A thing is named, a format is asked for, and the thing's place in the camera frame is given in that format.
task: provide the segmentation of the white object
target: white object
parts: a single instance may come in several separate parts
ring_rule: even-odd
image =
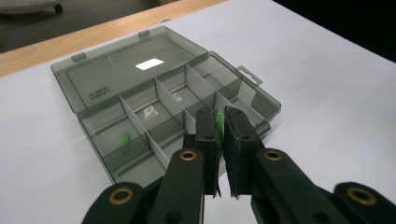
[[[62,13],[61,4],[55,0],[0,0],[1,14],[25,14],[54,7],[57,13]]]

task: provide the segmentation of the screw hole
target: screw hole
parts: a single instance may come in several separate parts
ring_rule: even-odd
[[[172,211],[166,214],[165,221],[167,223],[179,223],[183,216],[178,211]]]
[[[109,201],[112,204],[121,205],[128,203],[129,201],[131,201],[133,197],[134,197],[134,192],[127,187],[123,187],[114,190],[113,193],[111,193],[110,195]]]
[[[376,197],[369,191],[361,188],[350,187],[346,190],[347,195],[354,201],[364,205],[375,205]]]
[[[280,161],[282,160],[282,155],[275,151],[264,152],[264,157],[270,161]]]
[[[183,161],[193,161],[197,158],[197,154],[193,151],[183,151],[180,153],[180,158]]]

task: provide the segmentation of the small green piece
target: small green piece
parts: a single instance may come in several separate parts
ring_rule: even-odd
[[[128,153],[130,149],[130,142],[131,136],[128,133],[125,133],[122,135],[122,147],[123,147],[123,152]]]
[[[216,122],[218,124],[218,133],[220,142],[224,142],[224,116],[220,113],[216,115]]]

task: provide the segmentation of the box divider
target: box divider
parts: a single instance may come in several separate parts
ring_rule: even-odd
[[[152,139],[151,135],[149,134],[149,131],[143,126],[143,124],[140,122],[139,118],[137,115],[134,113],[131,107],[129,107],[128,103],[125,102],[125,100],[122,98],[122,96],[119,94],[120,101],[122,108],[125,111],[126,116],[128,117],[129,121],[132,122],[134,127],[137,129],[137,131],[143,136],[145,135],[148,139],[148,142],[150,143],[150,148],[152,152],[154,153],[155,157],[157,160],[161,163],[163,168],[167,169],[169,165],[169,158],[165,155],[163,150],[158,146],[158,144]]]

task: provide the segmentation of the gray translucent box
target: gray translucent box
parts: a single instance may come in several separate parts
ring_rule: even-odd
[[[166,27],[81,52],[51,69],[114,183],[146,187],[161,178],[184,134],[195,133],[200,108],[238,107],[260,137],[280,111],[277,100],[239,71],[248,70]]]

